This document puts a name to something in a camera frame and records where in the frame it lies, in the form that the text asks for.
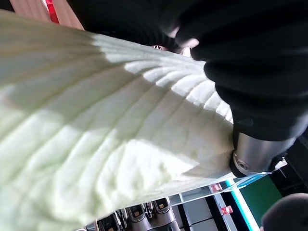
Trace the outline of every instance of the red object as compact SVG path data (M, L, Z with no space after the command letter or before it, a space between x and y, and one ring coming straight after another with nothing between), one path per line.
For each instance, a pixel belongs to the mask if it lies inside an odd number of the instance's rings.
M227 207L221 208L221 212L223 215L226 215L226 214L233 213L233 209L231 208L231 206L227 206Z
M56 10L54 9L52 0L46 0L46 3L47 3L51 21L59 24L57 13L56 13Z
M212 185L211 185L211 188L212 188L212 191L213 191L214 193L218 193L218 192L222 191L222 187L221 187L221 185L220 185L219 183L217 183L217 184L212 184Z

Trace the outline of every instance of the bolt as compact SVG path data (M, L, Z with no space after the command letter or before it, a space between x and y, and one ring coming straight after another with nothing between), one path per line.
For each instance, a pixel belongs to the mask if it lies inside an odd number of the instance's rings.
M243 161L238 161L237 164L244 170L248 170L249 167L248 167L248 164L246 164L245 162Z

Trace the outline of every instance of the green surface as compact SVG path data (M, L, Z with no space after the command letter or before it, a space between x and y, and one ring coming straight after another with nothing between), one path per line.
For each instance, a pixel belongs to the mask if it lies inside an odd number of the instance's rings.
M282 198L269 176L249 184L240 191L259 226L264 213Z

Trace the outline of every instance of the large green leaf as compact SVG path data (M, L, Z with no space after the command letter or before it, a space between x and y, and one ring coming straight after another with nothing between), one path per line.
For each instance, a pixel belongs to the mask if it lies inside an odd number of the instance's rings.
M0 226L71 231L229 173L203 62L0 12Z

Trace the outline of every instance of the metal tool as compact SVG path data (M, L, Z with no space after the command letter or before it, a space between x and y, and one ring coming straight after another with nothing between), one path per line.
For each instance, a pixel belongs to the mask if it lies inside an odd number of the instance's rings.
M121 209L96 222L97 231L180 231L169 198Z

